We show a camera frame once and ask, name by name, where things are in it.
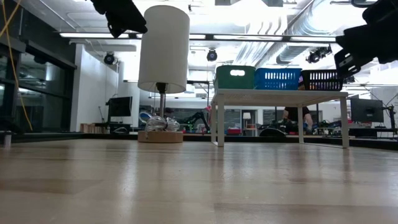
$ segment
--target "desk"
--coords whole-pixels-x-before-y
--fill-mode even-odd
[[[330,100],[340,100],[341,108],[341,135],[343,148],[349,147],[348,119],[347,119],[347,92],[337,91],[298,91],[298,90],[216,90],[211,101],[211,127],[216,127],[218,133],[211,132],[211,141],[219,147],[224,147],[224,106],[290,106],[298,108],[298,126],[303,126],[302,107]],[[304,143],[303,129],[298,129],[299,142]]]

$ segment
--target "person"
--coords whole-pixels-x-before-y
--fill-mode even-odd
[[[284,119],[288,119],[291,121],[299,121],[299,110],[293,107],[286,107],[284,110]],[[312,134],[312,117],[310,114],[310,110],[305,106],[303,107],[303,119],[307,123],[307,134]]]

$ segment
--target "blue basket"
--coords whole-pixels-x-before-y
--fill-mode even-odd
[[[297,90],[301,68],[259,68],[254,75],[256,90]]]

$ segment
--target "lamp base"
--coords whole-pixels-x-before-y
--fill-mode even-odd
[[[183,133],[180,131],[145,131],[138,132],[138,141],[147,143],[181,143],[183,142]]]

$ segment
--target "computer monitor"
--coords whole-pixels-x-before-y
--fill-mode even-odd
[[[351,120],[384,122],[383,102],[380,100],[351,99]]]
[[[109,116],[131,116],[132,96],[109,99]]]

